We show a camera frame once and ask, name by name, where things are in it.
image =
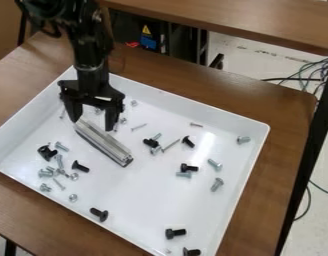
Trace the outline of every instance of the black bolt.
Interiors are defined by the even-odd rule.
[[[172,239],[175,236],[183,236],[187,233],[185,229],[172,230],[171,228],[165,230],[165,236],[167,239]]]
[[[198,167],[197,166],[189,166],[187,164],[181,164],[181,172],[186,172],[186,171],[197,172]]]
[[[195,147],[195,144],[191,140],[189,140],[189,136],[185,136],[182,140],[182,143],[187,144],[191,148]]]
[[[108,217],[108,211],[100,211],[96,208],[90,208],[90,213],[94,214],[95,216],[98,216],[100,218],[100,222],[104,222],[107,220]]]
[[[75,160],[71,166],[71,169],[77,169],[83,172],[89,172],[89,168],[83,165],[80,165],[77,160]]]
[[[198,256],[201,255],[201,250],[194,249],[194,250],[188,250],[187,248],[183,248],[183,256]]]

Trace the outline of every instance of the white tray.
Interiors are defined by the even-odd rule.
[[[75,78],[70,68],[58,80]],[[122,168],[92,148],[75,133],[67,115],[59,119],[63,106],[56,80],[0,128],[0,171],[39,193],[40,184],[47,183],[53,190],[42,193],[44,196],[154,255],[170,251],[182,255],[183,247],[214,255],[269,126],[116,75],[110,80],[127,95],[122,116],[128,122],[111,134],[131,149],[134,161],[129,166]],[[130,106],[133,99],[137,107]],[[102,127],[104,115],[97,116],[92,107],[85,107],[84,116]],[[204,128],[191,127],[190,122]],[[131,127],[142,123],[148,125],[131,132]],[[190,135],[196,147],[180,143],[165,154],[152,156],[142,140],[159,132],[163,146]],[[252,140],[239,146],[239,135]],[[37,175],[49,164],[37,149],[48,142],[52,147],[56,141],[70,148],[69,153],[62,153],[68,173],[73,172],[70,166],[76,159],[91,169],[88,174],[78,172],[80,178],[75,182],[59,176],[65,191]],[[222,162],[222,171],[214,171],[208,158]],[[176,177],[182,162],[199,166],[199,172],[192,179]],[[50,165],[57,167],[55,159]],[[212,193],[216,177],[225,184]],[[72,193],[79,197],[76,203],[68,201]],[[107,221],[98,222],[89,212],[91,207],[108,210]],[[187,235],[167,240],[167,228],[185,228]]]

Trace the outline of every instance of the black cable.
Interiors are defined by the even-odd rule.
[[[304,212],[301,215],[299,215],[298,217],[296,217],[294,219],[294,221],[297,221],[297,220],[300,220],[301,218],[303,218],[308,213],[308,211],[310,210],[310,206],[311,206],[311,192],[310,192],[309,187],[307,187],[307,194],[308,194],[308,205],[305,208]]]

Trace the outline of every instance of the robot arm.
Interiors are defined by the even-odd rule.
[[[104,17],[94,0],[15,0],[31,23],[52,37],[60,37],[62,27],[74,51],[78,80],[59,81],[61,99],[70,119],[82,115],[82,105],[104,109],[105,129],[110,131],[123,112],[125,95],[109,84],[105,61],[113,40],[104,26]],[[53,31],[44,29],[49,22]]]

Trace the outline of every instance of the metal bar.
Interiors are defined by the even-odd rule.
[[[328,79],[322,97],[310,125],[308,139],[304,148],[294,188],[286,211],[275,255],[279,256],[290,232],[299,204],[314,170],[317,158],[328,133]]]

